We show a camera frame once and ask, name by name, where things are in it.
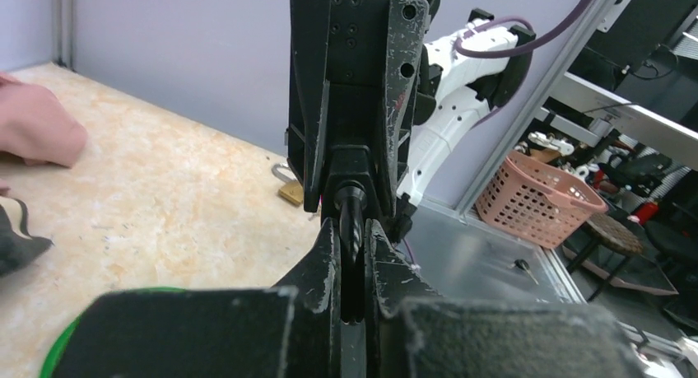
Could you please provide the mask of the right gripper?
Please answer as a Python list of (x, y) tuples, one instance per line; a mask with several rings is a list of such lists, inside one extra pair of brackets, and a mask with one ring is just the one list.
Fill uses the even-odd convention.
[(290, 0), (288, 162), (304, 208), (338, 215), (339, 192), (366, 196), (366, 217), (391, 217), (407, 168), (427, 0)]

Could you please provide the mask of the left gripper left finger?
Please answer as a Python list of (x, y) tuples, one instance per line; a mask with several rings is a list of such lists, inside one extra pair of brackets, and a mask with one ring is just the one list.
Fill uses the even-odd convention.
[(79, 316), (55, 377), (338, 377), (338, 225), (274, 287), (109, 292)]

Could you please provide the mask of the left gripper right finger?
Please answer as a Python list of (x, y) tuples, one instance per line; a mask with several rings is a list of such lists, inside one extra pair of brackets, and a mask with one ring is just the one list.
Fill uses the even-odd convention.
[(621, 326), (595, 305), (454, 300), (365, 223), (369, 377), (640, 377)]

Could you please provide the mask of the large brass padlock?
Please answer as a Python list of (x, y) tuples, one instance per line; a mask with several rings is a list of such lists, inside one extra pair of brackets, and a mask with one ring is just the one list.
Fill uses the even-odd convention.
[(299, 207), (303, 203), (303, 187), (291, 168), (285, 163), (277, 163), (272, 166), (271, 172), (283, 183), (277, 194), (288, 203)]

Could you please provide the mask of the green cable lock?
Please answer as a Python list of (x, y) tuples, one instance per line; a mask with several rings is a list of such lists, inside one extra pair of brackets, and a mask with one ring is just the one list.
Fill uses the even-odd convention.
[[(128, 292), (184, 292), (183, 288), (179, 287), (141, 287), (128, 289)], [(42, 367), (40, 369), (39, 378), (51, 378), (53, 376), (54, 370), (63, 356), (65, 349), (69, 343), (72, 334), (74, 333), (76, 327), (79, 324), (82, 313), (78, 314), (61, 332), (61, 334), (55, 339), (52, 346), (50, 347), (47, 355), (44, 359)]]

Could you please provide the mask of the pink cloth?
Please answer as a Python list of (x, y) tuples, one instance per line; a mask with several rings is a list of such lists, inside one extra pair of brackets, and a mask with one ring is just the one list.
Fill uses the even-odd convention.
[(28, 166), (71, 168), (81, 157), (88, 132), (47, 87), (1, 74), (1, 152)]

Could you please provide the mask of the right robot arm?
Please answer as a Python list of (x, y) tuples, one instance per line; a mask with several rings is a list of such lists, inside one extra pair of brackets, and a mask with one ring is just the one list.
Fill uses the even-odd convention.
[(306, 212), (345, 234), (409, 230), (458, 141), (523, 82), (530, 26), (473, 10), (426, 42), (440, 0), (290, 0), (288, 163)]

